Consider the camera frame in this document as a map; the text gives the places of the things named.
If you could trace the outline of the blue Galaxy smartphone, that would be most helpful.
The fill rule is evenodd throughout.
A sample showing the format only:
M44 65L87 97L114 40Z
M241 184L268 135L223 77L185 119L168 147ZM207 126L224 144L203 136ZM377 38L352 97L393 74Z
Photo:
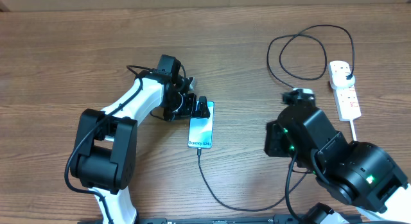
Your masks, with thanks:
M188 147L211 149L213 145L214 101L207 102L209 118L191 118L189 122Z

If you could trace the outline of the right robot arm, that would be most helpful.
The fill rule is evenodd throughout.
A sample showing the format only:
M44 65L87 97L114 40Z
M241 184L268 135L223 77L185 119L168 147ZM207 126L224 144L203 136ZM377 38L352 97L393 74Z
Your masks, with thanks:
M410 183L394 159L370 142L347 142L316 106L308 89L282 95L286 108L267 123L265 153L290 157L337 201L356 207L371 221L410 223Z

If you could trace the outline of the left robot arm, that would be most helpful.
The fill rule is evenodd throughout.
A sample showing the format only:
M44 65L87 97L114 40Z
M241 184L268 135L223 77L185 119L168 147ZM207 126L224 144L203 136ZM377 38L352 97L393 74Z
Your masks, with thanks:
M165 122L190 120L190 147L208 149L212 143L214 103L193 92L195 78L179 60L162 55L155 68L127 69L135 78L122 97L101 110L82 112L64 171L70 190L95 197L101 223L139 223L128 186L136 168L137 129L154 109L163 109Z

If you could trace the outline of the white charger adapter plug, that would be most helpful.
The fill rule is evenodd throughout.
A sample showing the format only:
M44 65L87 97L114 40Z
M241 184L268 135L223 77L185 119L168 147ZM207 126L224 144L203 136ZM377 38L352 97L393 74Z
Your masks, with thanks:
M334 90L345 89L352 87L355 84L354 75L346 75L345 73L332 73L330 76L330 85Z

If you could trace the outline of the white power strip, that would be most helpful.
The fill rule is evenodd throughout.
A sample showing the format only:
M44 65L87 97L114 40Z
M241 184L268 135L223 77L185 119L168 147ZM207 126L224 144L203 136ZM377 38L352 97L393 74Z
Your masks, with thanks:
M341 60L330 62L328 65L328 72L329 79L332 73L345 73L346 75L351 75L349 64ZM353 121L362 115L354 85L345 89L333 89L333 95L340 121Z

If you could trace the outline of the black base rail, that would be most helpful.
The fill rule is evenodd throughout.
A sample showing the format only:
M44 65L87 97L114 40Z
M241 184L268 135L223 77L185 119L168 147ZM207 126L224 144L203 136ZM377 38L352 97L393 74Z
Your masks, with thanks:
M297 223L290 214L276 214L272 217L245 217L245 218L194 218L194 219L166 219L140 218L140 224L291 224Z

